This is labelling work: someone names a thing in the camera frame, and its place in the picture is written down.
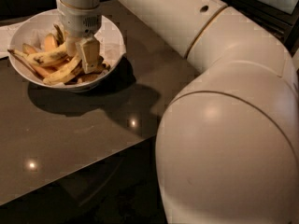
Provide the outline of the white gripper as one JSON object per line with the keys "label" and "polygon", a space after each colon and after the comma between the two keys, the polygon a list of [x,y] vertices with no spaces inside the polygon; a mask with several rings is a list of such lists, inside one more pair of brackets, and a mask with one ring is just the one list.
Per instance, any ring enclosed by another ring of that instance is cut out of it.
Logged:
{"label": "white gripper", "polygon": [[65,39],[67,54],[74,57],[78,52],[85,74],[93,72],[99,60],[100,43],[94,36],[101,27],[101,11],[98,2],[92,0],[56,0],[60,21],[71,35]]}

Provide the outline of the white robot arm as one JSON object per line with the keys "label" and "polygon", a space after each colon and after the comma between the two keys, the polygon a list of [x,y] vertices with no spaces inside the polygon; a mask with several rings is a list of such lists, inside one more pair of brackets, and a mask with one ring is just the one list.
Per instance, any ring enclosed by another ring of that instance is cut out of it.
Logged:
{"label": "white robot arm", "polygon": [[168,224],[299,224],[290,53],[221,0],[118,0],[198,72],[156,137]]}

